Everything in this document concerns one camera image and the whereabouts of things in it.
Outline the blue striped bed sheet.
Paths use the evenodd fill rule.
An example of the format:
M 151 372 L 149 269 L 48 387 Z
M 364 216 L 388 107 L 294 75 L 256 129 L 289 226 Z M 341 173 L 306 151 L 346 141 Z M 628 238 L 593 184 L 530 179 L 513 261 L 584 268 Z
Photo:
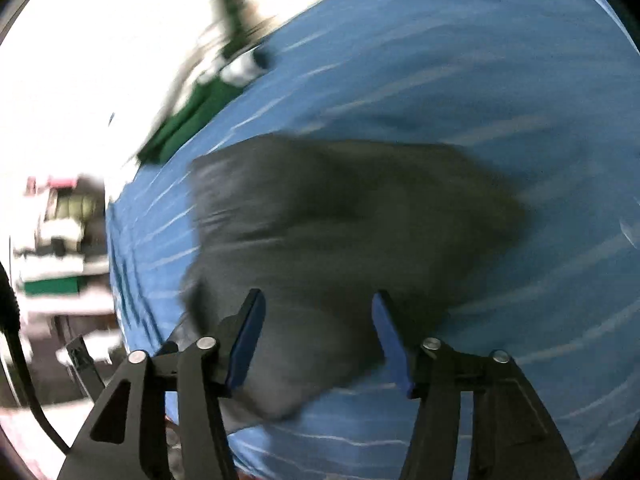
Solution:
M 230 474 L 638 477 L 638 32 L 618 0 L 326 0 L 138 171 L 129 347 L 266 312 Z

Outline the black leather jacket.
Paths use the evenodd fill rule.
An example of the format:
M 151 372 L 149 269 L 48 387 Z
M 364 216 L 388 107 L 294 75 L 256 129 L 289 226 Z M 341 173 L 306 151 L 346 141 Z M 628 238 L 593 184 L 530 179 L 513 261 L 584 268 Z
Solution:
M 221 404 L 229 432 L 377 367 L 379 290 L 411 339 L 435 327 L 525 221 L 503 177 L 447 145 L 268 134 L 194 159 L 189 184 L 200 248 L 182 301 L 193 326 L 212 330 L 251 289 L 266 300 L 246 381 Z

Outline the green striped-cuff folded garment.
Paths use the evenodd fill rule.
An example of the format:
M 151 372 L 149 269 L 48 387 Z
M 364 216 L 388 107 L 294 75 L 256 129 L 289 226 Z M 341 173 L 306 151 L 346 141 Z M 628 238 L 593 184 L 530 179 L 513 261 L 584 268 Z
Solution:
M 212 14 L 134 155 L 142 166 L 166 164 L 272 66 L 272 55 L 256 38 L 259 25 L 248 0 L 212 0 Z

